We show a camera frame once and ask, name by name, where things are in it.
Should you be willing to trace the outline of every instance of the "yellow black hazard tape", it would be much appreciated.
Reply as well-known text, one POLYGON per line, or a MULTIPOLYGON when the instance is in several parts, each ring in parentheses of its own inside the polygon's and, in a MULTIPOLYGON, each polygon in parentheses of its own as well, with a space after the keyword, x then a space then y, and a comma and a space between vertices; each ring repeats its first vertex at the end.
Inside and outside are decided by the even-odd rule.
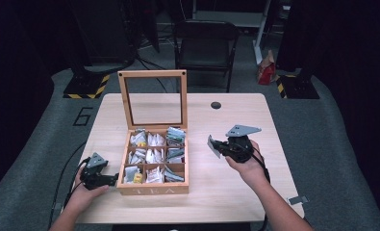
POLYGON ((102 95, 103 90, 105 90, 106 84, 108 83, 110 75, 106 75, 100 85, 97 88, 97 91, 94 93, 82 94, 82 93, 63 93, 63 98, 73 98, 73 99, 81 99, 81 98, 99 98, 102 95))
MULTIPOLYGON (((295 77, 295 75, 284 75, 284 76, 291 77, 291 78, 295 77)), ((286 94, 286 91, 285 91, 285 88, 284 88, 284 86, 282 84, 280 76, 277 76, 277 78, 276 78, 276 84, 277 84, 277 89, 279 90, 280 96, 282 98, 288 98, 288 95, 286 94)))

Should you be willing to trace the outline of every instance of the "wooden box lid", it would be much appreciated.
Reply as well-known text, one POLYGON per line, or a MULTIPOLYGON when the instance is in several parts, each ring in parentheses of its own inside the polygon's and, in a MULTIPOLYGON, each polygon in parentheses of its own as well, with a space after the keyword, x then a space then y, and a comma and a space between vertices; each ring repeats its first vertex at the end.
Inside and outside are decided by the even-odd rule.
POLYGON ((186 70, 121 70, 117 73, 129 130, 167 129, 170 126, 188 128, 186 70), (167 92, 164 86, 164 93, 129 89, 135 84, 134 81, 137 84, 137 81, 145 79, 154 79, 154 85, 162 84, 161 80, 165 80, 171 86, 175 84, 176 90, 167 92), (174 104, 177 107, 171 110, 171 105, 174 104))

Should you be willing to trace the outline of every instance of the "gray carpet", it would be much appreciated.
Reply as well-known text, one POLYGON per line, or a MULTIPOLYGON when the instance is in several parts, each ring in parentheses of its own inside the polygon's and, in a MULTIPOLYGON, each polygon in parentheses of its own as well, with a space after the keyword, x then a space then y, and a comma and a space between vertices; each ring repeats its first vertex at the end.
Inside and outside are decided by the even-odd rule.
MULTIPOLYGON (((310 199, 303 205, 307 220, 316 230, 380 230, 380 213, 356 165, 355 154, 330 91, 316 77, 313 84, 320 95, 319 100, 282 99, 275 83, 258 85, 252 39, 241 37, 239 41, 231 92, 265 95, 297 190, 310 199)), ((279 40, 271 38, 270 41, 273 43, 266 44, 264 54, 268 48, 277 54, 279 40)), ((173 68, 171 45, 166 42, 161 45, 161 50, 158 54, 149 47, 139 53, 153 63, 173 68)), ((109 67, 113 66, 103 65, 94 69, 109 67)), ((144 67, 135 62, 127 69, 144 67)), ((70 70, 52 77, 55 91, 51 102, 33 136, 0 183, 0 230, 46 229, 63 165, 72 152, 88 139, 103 96, 99 99, 62 98, 71 77, 70 70), (83 107, 92 108, 84 111, 91 115, 87 126, 73 126, 83 107)), ((157 83, 153 88, 161 89, 157 83)), ((189 89, 189 92, 200 90, 215 91, 189 89)), ((112 74, 104 93, 114 92, 120 92, 120 89, 116 75, 112 74)), ((79 150, 64 172, 59 202, 64 199, 81 154, 82 150, 79 150)), ((251 223, 251 230, 258 230, 260 225, 260 222, 251 223)), ((112 230, 112 226, 78 224, 77 230, 112 230)))

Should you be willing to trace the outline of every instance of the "chair backrest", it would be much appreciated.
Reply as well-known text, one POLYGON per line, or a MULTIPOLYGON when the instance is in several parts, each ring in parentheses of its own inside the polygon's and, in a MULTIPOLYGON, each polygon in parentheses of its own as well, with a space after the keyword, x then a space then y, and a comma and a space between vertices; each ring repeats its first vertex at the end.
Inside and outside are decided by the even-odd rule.
POLYGON ((180 39, 227 39, 237 40, 238 28, 224 21, 189 19, 174 26, 174 37, 180 39))

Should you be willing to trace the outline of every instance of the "black curtain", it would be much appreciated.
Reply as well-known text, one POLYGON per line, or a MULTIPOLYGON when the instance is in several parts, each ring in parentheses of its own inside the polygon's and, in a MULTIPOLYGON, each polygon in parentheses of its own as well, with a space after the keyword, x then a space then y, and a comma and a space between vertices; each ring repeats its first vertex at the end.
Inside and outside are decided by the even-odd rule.
POLYGON ((277 66, 308 68, 332 92, 380 209, 380 1, 293 0, 277 66))
POLYGON ((65 0, 0 1, 0 180, 50 101, 51 76, 69 68, 58 30, 70 34, 77 53, 89 64, 77 28, 65 0))

